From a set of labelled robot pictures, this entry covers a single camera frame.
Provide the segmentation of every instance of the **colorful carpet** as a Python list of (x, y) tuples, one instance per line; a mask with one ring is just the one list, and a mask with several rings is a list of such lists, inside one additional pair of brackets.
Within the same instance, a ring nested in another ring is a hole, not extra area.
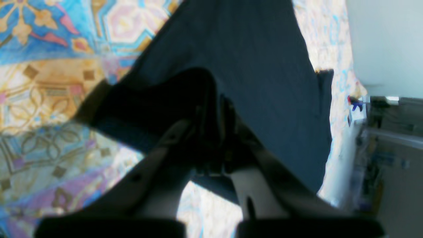
[[(40, 218), (93, 202), (140, 159), (70, 122), (103, 78), (116, 83), (178, 7), (177, 0), (0, 0), (0, 237), (32, 237)], [(354, 76), (343, 0), (296, 0), (315, 69), (334, 68), (331, 161), (340, 154)], [(230, 237), (239, 207), (190, 183), (178, 217), (189, 237)]]

